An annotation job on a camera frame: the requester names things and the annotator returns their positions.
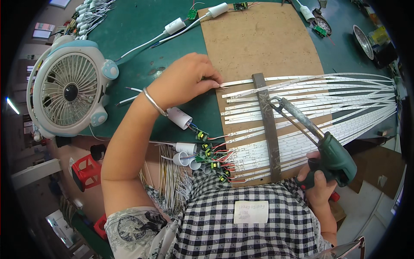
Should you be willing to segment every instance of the silver bangle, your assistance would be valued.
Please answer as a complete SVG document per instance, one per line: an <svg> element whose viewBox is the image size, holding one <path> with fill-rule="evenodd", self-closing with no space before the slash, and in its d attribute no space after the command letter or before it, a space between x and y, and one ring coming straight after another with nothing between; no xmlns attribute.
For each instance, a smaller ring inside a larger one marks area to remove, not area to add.
<svg viewBox="0 0 414 259"><path fill-rule="evenodd" d="M159 111L159 112L161 113L161 115L163 115L163 116L167 117L167 116L168 116L168 113L167 113L167 112L165 112L165 111L163 111L163 110L161 109L161 107L160 107L160 106L158 106L158 105L155 103L155 101L154 101L154 100L151 98L151 96L148 94L148 91L147 91L147 88L146 88L146 87L143 89L143 92L144 92L145 96L148 98L149 102L151 102L151 103L152 103L152 105L155 107L155 109L157 109L157 111Z"/></svg>

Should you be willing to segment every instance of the name tag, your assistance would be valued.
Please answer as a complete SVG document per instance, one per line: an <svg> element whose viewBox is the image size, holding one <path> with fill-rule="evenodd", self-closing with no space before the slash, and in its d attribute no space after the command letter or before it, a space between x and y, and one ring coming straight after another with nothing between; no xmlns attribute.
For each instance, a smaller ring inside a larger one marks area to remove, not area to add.
<svg viewBox="0 0 414 259"><path fill-rule="evenodd" d="M234 224L267 223L268 218L268 201L236 201L234 204Z"/></svg>

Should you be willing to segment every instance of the red plastic stool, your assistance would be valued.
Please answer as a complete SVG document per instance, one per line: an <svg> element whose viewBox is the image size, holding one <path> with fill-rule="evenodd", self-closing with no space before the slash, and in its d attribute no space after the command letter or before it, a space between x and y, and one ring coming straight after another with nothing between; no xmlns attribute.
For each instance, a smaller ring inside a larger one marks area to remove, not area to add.
<svg viewBox="0 0 414 259"><path fill-rule="evenodd" d="M95 231L98 233L98 235L103 239L108 239L108 236L106 235L104 225L106 223L106 214L104 214L94 225Z"/></svg>
<svg viewBox="0 0 414 259"><path fill-rule="evenodd" d="M84 161L86 161L86 167L80 169L79 165ZM72 177L79 187L79 190L84 192L85 189L101 184L101 167L102 166L92 158L91 154L79 159L72 165ZM86 184L88 179L92 179L93 183Z"/></svg>

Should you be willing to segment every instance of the floor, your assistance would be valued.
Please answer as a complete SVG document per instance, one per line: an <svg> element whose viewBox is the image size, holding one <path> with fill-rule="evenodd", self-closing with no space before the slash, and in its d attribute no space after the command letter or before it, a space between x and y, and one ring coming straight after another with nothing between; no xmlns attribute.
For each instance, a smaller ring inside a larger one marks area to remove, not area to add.
<svg viewBox="0 0 414 259"><path fill-rule="evenodd" d="M72 178L69 170L69 163L71 158L74 161L77 161L90 154L90 147L99 144L107 146L108 141L98 141L89 136L77 136L72 138L71 145L65 145L60 148L57 148L53 141L47 143L48 150L52 157L60 159L63 169L61 172L61 183L64 188L64 193L71 199L80 202L83 205L83 212L93 222L96 222L105 213L102 188L98 185L85 189L85 192L81 192ZM152 182L152 186L158 189L159 151L157 146L153 144L149 145L145 160L147 164L144 166L143 170L146 179L149 183Z"/></svg>

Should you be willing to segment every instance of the white fan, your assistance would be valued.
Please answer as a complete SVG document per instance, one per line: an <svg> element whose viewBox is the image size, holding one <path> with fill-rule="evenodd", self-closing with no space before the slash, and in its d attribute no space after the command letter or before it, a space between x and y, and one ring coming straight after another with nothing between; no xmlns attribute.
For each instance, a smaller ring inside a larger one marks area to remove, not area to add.
<svg viewBox="0 0 414 259"><path fill-rule="evenodd" d="M42 62L30 89L36 68ZM117 65L105 59L93 41L61 36L36 62L27 83L27 108L46 138L73 137L89 124L108 118L102 106L106 86L119 75Z"/></svg>

